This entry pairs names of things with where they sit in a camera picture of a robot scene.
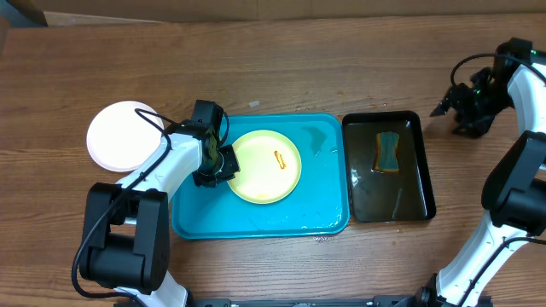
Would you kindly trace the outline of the white plate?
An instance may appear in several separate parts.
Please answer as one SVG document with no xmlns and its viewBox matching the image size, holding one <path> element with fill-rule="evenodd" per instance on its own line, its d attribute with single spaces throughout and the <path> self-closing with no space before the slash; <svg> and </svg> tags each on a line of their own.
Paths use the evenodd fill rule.
<svg viewBox="0 0 546 307">
<path fill-rule="evenodd" d="M 139 101 L 119 101 L 103 108 L 91 121 L 86 135 L 90 157 L 108 171 L 127 172 L 138 168 L 160 145 L 161 132 L 140 117 L 164 128 L 155 111 Z"/>
</svg>

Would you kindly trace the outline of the yellow-green plate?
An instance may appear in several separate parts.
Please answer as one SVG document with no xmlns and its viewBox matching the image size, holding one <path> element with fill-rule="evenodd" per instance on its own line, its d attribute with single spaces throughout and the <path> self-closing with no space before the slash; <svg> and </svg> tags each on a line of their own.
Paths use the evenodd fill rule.
<svg viewBox="0 0 546 307">
<path fill-rule="evenodd" d="M 299 150 L 273 130 L 254 130 L 240 136 L 233 149 L 240 170 L 228 181 L 241 199 L 266 205 L 287 197 L 302 173 Z"/>
</svg>

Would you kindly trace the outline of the green yellow sponge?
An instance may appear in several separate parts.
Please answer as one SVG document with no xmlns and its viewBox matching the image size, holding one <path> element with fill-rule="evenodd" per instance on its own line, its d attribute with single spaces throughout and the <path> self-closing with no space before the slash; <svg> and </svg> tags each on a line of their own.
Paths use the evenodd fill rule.
<svg viewBox="0 0 546 307">
<path fill-rule="evenodd" d="M 375 136 L 375 162 L 373 170 L 381 173 L 398 173 L 399 134 L 383 131 Z"/>
</svg>

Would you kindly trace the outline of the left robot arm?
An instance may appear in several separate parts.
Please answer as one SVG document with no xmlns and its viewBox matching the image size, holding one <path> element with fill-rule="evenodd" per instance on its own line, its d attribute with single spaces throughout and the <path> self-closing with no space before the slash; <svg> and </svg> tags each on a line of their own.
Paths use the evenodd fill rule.
<svg viewBox="0 0 546 307">
<path fill-rule="evenodd" d="M 90 188 L 71 270 L 79 295 L 127 298 L 129 306 L 193 305 L 168 271 L 169 203 L 187 177 L 206 188 L 234 178 L 240 167 L 228 132 L 227 113 L 198 100 L 190 119 L 160 130 L 159 147 L 130 175 Z"/>
</svg>

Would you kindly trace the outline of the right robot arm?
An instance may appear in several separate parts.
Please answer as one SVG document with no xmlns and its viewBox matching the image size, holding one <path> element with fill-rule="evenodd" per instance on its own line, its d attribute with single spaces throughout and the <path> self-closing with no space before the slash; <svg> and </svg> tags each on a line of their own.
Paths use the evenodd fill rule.
<svg viewBox="0 0 546 307">
<path fill-rule="evenodd" d="M 413 295 L 380 297 L 373 306 L 491 306 L 487 284 L 509 258 L 528 243 L 542 245 L 545 230 L 545 54 L 522 38 L 510 38 L 491 53 L 494 63 L 453 82 L 433 117 L 456 112 L 460 136 L 480 137 L 494 118 L 511 107 L 519 137 L 485 181 L 484 214 L 455 258 Z"/>
</svg>

